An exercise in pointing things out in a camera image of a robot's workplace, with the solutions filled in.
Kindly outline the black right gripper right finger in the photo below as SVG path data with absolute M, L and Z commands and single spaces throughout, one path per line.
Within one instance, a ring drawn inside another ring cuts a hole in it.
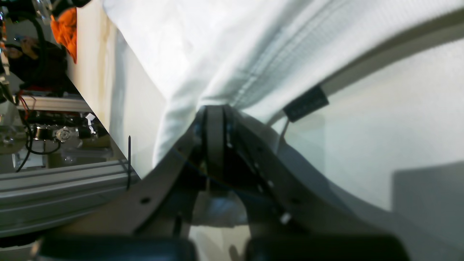
M 408 261 L 395 236 L 311 191 L 295 176 L 315 174 L 300 154 L 279 159 L 223 108 L 224 180 L 245 205 L 251 239 L 247 261 Z

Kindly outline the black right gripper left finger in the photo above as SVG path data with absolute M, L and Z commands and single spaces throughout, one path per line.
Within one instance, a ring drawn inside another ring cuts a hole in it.
M 197 261 L 188 235 L 207 176 L 223 177 L 225 114 L 202 107 L 159 164 L 122 196 L 57 229 L 33 247 L 34 261 Z

